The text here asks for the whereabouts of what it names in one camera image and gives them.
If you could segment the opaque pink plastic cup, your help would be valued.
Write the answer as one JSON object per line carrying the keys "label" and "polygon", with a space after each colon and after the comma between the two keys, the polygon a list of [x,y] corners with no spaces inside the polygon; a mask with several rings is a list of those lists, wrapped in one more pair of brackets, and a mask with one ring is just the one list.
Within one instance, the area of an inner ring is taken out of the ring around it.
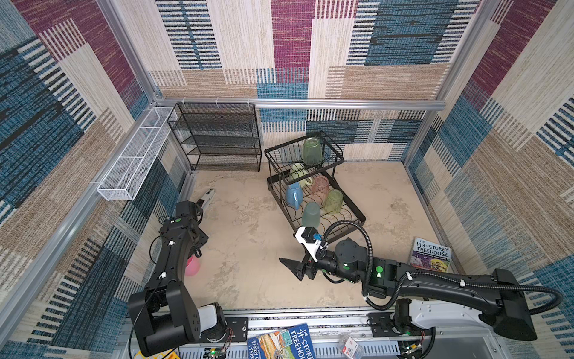
{"label": "opaque pink plastic cup", "polygon": [[188,259],[186,267],[185,267],[185,276],[186,277],[193,277],[200,271],[200,259],[192,256]]}

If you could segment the translucent teal plastic cup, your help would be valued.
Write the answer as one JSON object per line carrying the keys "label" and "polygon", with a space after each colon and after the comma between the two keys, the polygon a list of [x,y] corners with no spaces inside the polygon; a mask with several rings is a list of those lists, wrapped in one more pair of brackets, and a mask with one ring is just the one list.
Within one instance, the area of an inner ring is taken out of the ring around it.
{"label": "translucent teal plastic cup", "polygon": [[303,211],[302,226],[318,229],[321,224],[321,207],[318,203],[308,203]]}

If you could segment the clear green plastic cup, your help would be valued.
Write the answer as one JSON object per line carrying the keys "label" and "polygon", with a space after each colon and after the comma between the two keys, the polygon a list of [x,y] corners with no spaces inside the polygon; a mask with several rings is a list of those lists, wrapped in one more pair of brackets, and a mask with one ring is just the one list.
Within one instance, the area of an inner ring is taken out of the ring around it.
{"label": "clear green plastic cup", "polygon": [[322,160],[321,140],[317,137],[306,139],[303,143],[303,163],[308,166],[315,166],[321,164]]}
{"label": "clear green plastic cup", "polygon": [[344,195],[338,189],[330,190],[323,203],[323,209],[327,214],[339,214],[342,210]]}

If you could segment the blue speckled ceramic mug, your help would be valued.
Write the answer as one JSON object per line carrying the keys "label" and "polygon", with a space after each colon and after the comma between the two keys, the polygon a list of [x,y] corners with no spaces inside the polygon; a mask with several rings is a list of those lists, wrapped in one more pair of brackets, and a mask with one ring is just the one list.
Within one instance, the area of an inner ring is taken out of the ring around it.
{"label": "blue speckled ceramic mug", "polygon": [[299,210],[303,203],[303,189],[299,182],[294,182],[287,187],[286,202],[295,210]]}

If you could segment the clear pink plastic cup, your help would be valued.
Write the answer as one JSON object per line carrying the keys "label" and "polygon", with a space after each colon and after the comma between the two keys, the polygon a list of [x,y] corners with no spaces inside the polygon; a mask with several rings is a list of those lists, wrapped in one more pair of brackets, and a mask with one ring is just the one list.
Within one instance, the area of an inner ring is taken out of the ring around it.
{"label": "clear pink plastic cup", "polygon": [[312,194],[318,195],[320,198],[325,199],[330,192],[330,182],[323,176],[318,175],[314,179],[314,184],[312,186]]}

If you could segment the light green ceramic mug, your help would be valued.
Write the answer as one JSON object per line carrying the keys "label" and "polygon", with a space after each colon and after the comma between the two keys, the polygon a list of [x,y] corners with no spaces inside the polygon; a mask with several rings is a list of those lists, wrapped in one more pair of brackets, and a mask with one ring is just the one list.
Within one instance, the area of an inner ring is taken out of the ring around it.
{"label": "light green ceramic mug", "polygon": [[314,179],[312,177],[307,177],[309,172],[305,169],[303,163],[294,163],[291,165],[291,171],[289,175],[289,180],[298,180],[298,183],[301,188],[306,186],[312,186],[314,184]]}

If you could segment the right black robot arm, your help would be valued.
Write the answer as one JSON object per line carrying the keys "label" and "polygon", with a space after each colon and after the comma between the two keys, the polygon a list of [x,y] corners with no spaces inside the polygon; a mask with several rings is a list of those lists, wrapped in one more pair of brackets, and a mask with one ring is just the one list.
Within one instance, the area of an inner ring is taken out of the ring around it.
{"label": "right black robot arm", "polygon": [[420,269],[375,257],[366,230],[348,220],[324,233],[299,227],[294,234],[305,250],[302,260],[280,259],[298,279],[321,272],[333,284],[360,284],[366,304],[377,311],[393,309],[398,334],[442,326],[478,326],[512,340],[538,338],[534,315],[557,308],[564,300],[554,288],[518,284],[508,270],[490,275],[456,275]]}

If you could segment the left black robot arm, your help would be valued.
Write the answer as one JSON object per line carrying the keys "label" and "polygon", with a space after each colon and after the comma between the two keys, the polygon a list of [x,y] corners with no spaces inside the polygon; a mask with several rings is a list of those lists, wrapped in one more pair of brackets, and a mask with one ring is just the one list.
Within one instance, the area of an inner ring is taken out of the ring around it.
{"label": "left black robot arm", "polygon": [[161,250],[149,281],[129,297],[132,329],[145,357],[202,340],[217,343],[228,334],[222,307],[198,307],[184,283],[188,259],[200,257],[209,239],[199,227],[204,209],[205,200],[176,205],[159,230]]}

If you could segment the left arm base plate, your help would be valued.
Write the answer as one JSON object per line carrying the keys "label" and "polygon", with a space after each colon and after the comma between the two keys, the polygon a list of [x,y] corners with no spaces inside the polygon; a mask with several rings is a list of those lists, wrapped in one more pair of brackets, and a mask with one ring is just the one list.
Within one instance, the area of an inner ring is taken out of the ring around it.
{"label": "left arm base plate", "polygon": [[209,329],[206,339],[211,343],[242,343],[248,337],[247,317],[231,317],[219,321],[215,327]]}

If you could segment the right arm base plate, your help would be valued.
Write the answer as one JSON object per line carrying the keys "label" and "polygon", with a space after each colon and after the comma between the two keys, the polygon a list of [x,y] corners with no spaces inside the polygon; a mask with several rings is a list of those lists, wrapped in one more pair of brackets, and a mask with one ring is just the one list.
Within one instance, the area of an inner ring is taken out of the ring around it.
{"label": "right arm base plate", "polygon": [[373,337],[425,337],[431,335],[430,329],[421,329],[406,320],[395,320],[393,312],[373,312],[367,314],[367,326]]}

